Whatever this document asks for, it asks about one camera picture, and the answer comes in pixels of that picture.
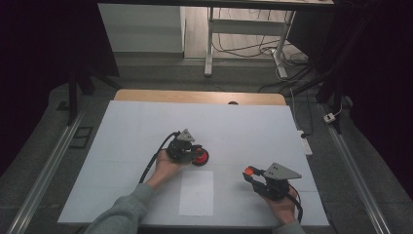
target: metal frame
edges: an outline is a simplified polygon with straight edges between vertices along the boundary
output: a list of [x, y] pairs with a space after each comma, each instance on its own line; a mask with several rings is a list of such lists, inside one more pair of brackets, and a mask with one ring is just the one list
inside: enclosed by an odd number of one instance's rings
[[12, 222], [7, 233], [18, 234], [24, 233], [30, 220], [33, 218], [36, 209], [38, 208], [43, 195], [50, 182], [52, 181], [53, 176], [60, 164], [61, 159], [63, 158], [64, 153], [66, 152], [67, 147], [69, 146], [70, 140], [73, 138], [73, 135], [76, 132], [77, 127], [85, 115], [85, 109], [88, 104], [88, 99], [83, 103], [79, 114], [74, 119], [71, 126], [67, 126], [60, 139], [58, 140], [54, 150], [52, 151], [48, 161], [42, 169], [42, 172], [37, 177], [33, 186], [30, 189], [30, 192], [27, 194], [23, 204], [20, 207], [18, 214]]
[[[321, 115], [328, 114], [325, 111], [325, 108], [319, 104], [319, 111]], [[364, 180], [364, 177], [359, 170], [355, 159], [347, 143], [343, 137], [343, 135], [339, 135], [335, 128], [332, 125], [328, 125], [328, 131], [331, 134], [331, 137], [340, 153], [340, 156], [343, 160], [344, 165], [347, 168], [347, 171], [350, 175], [350, 178], [355, 185], [356, 191], [358, 193], [358, 197], [364, 204], [368, 215], [370, 216], [371, 223], [373, 224], [374, 228], [376, 229], [377, 233], [380, 234], [391, 234], [391, 230], [386, 222], [386, 219], [380, 210], [376, 199], [371, 194], [370, 190], [368, 189], [367, 183]]]
[[280, 36], [276, 50], [272, 50], [277, 71], [281, 78], [286, 78], [285, 68], [282, 63], [282, 47], [291, 27], [295, 12], [287, 12], [285, 22], [253, 21], [237, 19], [214, 19], [213, 8], [209, 8], [208, 36], [206, 44], [205, 77], [212, 75], [212, 35], [213, 33], [243, 34], [243, 35], [269, 35]]

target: black cable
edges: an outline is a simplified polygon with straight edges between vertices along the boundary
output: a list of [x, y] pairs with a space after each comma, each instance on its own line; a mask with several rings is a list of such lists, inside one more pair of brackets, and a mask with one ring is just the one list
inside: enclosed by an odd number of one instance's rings
[[285, 85], [285, 86], [283, 86], [280, 90], [279, 90], [279, 94], [284, 90], [284, 89], [286, 89], [286, 88], [288, 88], [288, 87], [290, 87], [290, 86], [293, 86], [295, 83], [297, 83], [298, 81], [300, 81], [301, 79], [303, 79], [311, 70], [313, 70], [313, 68], [311, 67], [311, 66], [306, 66], [306, 67], [304, 67], [303, 69], [301, 69], [300, 71], [299, 71], [299, 73], [300, 72], [302, 72], [302, 71], [304, 71], [302, 74], [300, 74], [300, 75], [297, 75], [296, 76], [296, 78], [295, 78], [295, 80], [293, 80], [293, 81], [291, 81], [291, 82], [288, 82], [289, 84], [287, 84], [287, 85]]
[[[221, 8], [219, 8], [218, 18], [221, 19]], [[221, 34], [220, 33], [218, 33], [218, 44], [219, 44], [219, 47], [221, 48], [221, 50], [224, 50], [222, 48], [222, 45], [221, 45]]]
[[262, 52], [266, 56], [272, 56], [276, 52], [276, 49], [277, 47], [263, 47], [259, 51]]
[[218, 51], [218, 52], [231, 52], [231, 51], [240, 51], [240, 50], [245, 50], [245, 49], [249, 49], [249, 48], [253, 48], [253, 47], [257, 47], [257, 46], [263, 46], [263, 45], [267, 45], [267, 44], [271, 44], [271, 43], [275, 43], [275, 42], [278, 42], [278, 41], [280, 41], [280, 40], [275, 40], [275, 41], [270, 41], [270, 42], [266, 42], [266, 43], [263, 43], [262, 45], [261, 44], [256, 44], [256, 45], [252, 45], [252, 46], [247, 46], [247, 47], [240, 47], [240, 48], [236, 48], [236, 49], [222, 49], [222, 50], [218, 50], [218, 49], [216, 49], [215, 47], [213, 47], [216, 51]]
[[[309, 69], [309, 70], [306, 71], [303, 75], [300, 75], [300, 73], [301, 73], [301, 72], [304, 72], [306, 69]], [[281, 89], [281, 91], [282, 91], [282, 90], [285, 89], [286, 87], [293, 85], [295, 82], [298, 82], [298, 81], [299, 81], [300, 79], [302, 79], [305, 75], [307, 75], [307, 73], [310, 72], [312, 69], [313, 69], [312, 67], [306, 66], [306, 67], [302, 68], [301, 70], [299, 70], [295, 75], [291, 76], [288, 81], [279, 81], [279, 82], [276, 82], [276, 83], [273, 83], [273, 84], [263, 85], [263, 86], [261, 86], [261, 87], [258, 89], [257, 93], [261, 93], [261, 91], [262, 91], [263, 89], [265, 89], [265, 88], [274, 87], [274, 86], [281, 85], [281, 84], [284, 84], [284, 83], [289, 83], [289, 84], [287, 84], [286, 86], [282, 87], [282, 89]]]
[[298, 219], [298, 222], [301, 223], [301, 219], [303, 218], [303, 212], [304, 212], [304, 211], [303, 211], [303, 207], [301, 206], [301, 197], [300, 197], [300, 194], [298, 193], [297, 189], [295, 189], [294, 186], [292, 186], [291, 184], [289, 184], [289, 186], [290, 186], [292, 189], [294, 189], [294, 191], [297, 193], [298, 201], [297, 201], [297, 199], [295, 199], [293, 196], [291, 196], [289, 193], [286, 194], [286, 197], [287, 197], [289, 200], [291, 200], [291, 202], [293, 202], [293, 203], [295, 204], [295, 206], [297, 207], [297, 210], [298, 210], [297, 219]]
[[[268, 12], [267, 21], [270, 20], [270, 15], [271, 15], [271, 10]], [[265, 38], [265, 35], [262, 35], [261, 43], [260, 43], [260, 45], [259, 45], [259, 47], [258, 47], [258, 51], [259, 51], [259, 52], [261, 52], [261, 46], [262, 46], [262, 43], [264, 42], [264, 38]]]
[[252, 12], [251, 10], [252, 10], [252, 9], [248, 9], [248, 11], [249, 11], [250, 14], [254, 14], [254, 13], [259, 13], [259, 12], [261, 12], [261, 10], [255, 10], [255, 12]]
[[264, 51], [260, 52], [259, 54], [252, 55], [252, 56], [242, 56], [242, 55], [239, 55], [239, 54], [236, 54], [236, 53], [232, 53], [232, 52], [230, 52], [230, 51], [228, 51], [228, 50], [225, 50], [225, 51], [218, 50], [218, 49], [216, 49], [215, 45], [213, 45], [213, 43], [212, 43], [212, 47], [213, 47], [213, 49], [215, 49], [217, 52], [227, 53], [227, 54], [231, 54], [231, 55], [238, 56], [238, 57], [241, 57], [241, 58], [253, 58], [253, 57], [261, 56], [261, 55], [263, 55], [263, 54], [264, 54], [264, 55], [267, 55], [267, 54], [265, 54], [265, 52], [268, 51], [268, 50], [264, 50]]
[[261, 10], [258, 12], [257, 20], [259, 19], [259, 16], [261, 16]]
[[154, 154], [154, 156], [152, 156], [151, 161], [149, 161], [148, 166], [146, 166], [145, 171], [143, 172], [142, 176], [140, 177], [139, 183], [142, 183], [143, 180], [146, 177], [146, 174], [148, 174], [149, 170], [151, 169], [152, 165], [154, 164], [156, 158], [158, 157], [159, 152], [162, 150], [162, 148], [164, 147], [164, 144], [170, 139], [170, 137], [172, 136], [178, 136], [180, 134], [180, 132], [177, 133], [171, 133], [165, 140], [164, 142], [161, 144], [161, 146], [159, 147], [158, 151]]
[[206, 83], [207, 83], [208, 85], [211, 85], [211, 86], [219, 89], [220, 91], [227, 92], [227, 91], [226, 91], [224, 88], [222, 88], [221, 86], [216, 85], [216, 84], [214, 84], [214, 83], [209, 83], [209, 81], [210, 81], [210, 79], [207, 79], [207, 80], [206, 80]]

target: hand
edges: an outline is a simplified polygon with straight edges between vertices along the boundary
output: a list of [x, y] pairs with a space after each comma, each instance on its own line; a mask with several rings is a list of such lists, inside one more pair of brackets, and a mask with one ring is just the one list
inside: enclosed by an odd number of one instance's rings
[[[297, 197], [297, 192], [292, 188], [289, 189], [288, 193], [293, 198]], [[281, 200], [273, 201], [269, 198], [263, 196], [261, 197], [267, 202], [270, 206], [271, 212], [280, 221], [280, 223], [282, 223], [282, 225], [295, 220], [295, 204], [291, 200], [285, 197]]]
[[146, 184], [153, 189], [157, 189], [161, 184], [175, 176], [182, 166], [186, 165], [188, 164], [173, 163], [166, 150], [163, 149], [159, 152], [156, 159], [155, 173], [146, 181]]

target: white table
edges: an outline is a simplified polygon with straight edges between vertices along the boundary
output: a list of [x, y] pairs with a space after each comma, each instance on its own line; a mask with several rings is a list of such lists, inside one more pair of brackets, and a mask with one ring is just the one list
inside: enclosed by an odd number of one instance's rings
[[303, 176], [290, 181], [302, 198], [302, 224], [328, 225], [288, 106], [116, 100], [107, 108], [58, 222], [93, 221], [133, 191], [165, 137], [186, 128], [210, 154], [205, 166], [184, 171], [213, 172], [213, 215], [178, 214], [178, 175], [158, 190], [143, 225], [276, 226], [267, 204], [242, 175], [246, 166], [266, 170], [273, 162]]

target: gray sweater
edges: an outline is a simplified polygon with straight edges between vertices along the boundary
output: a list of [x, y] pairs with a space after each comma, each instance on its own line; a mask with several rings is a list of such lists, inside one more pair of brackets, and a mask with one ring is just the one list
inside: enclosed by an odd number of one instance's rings
[[[146, 215], [146, 210], [154, 190], [145, 183], [140, 183], [128, 196], [120, 197], [113, 207], [97, 217], [85, 234], [136, 234], [137, 227]], [[302, 234], [304, 230], [298, 221], [280, 227], [280, 234]]]

